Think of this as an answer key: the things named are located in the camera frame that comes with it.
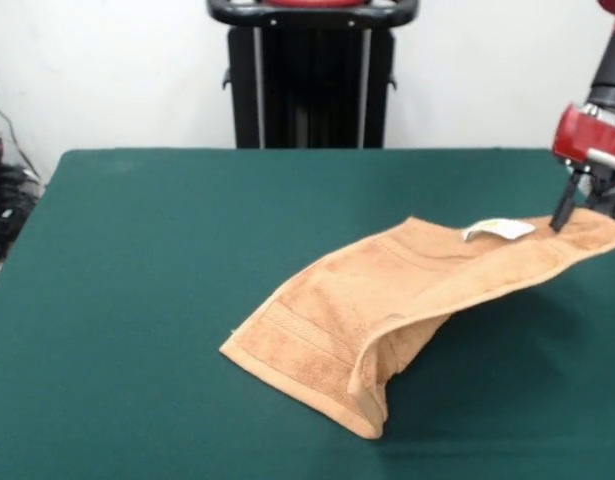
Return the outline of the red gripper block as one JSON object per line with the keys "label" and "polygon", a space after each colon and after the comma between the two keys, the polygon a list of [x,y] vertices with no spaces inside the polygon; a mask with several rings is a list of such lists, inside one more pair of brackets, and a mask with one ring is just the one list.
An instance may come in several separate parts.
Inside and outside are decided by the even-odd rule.
{"label": "red gripper block", "polygon": [[[552,143],[557,157],[575,164],[601,166],[615,173],[615,111],[593,104],[572,104],[562,114]],[[594,176],[573,170],[551,217],[550,228],[558,233],[568,222],[579,190],[589,199],[594,195]]]}

